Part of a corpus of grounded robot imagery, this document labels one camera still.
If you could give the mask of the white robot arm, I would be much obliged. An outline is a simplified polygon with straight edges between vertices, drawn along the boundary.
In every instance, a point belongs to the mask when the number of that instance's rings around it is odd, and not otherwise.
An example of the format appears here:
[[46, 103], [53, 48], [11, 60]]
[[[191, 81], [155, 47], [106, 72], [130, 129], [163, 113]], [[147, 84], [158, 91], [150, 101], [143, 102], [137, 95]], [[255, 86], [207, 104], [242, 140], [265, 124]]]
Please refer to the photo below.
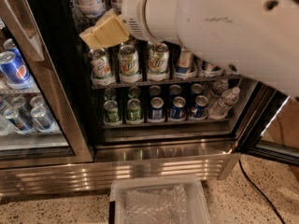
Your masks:
[[122, 0], [81, 33], [91, 49], [130, 36], [181, 45], [217, 66], [299, 97], [296, 0]]

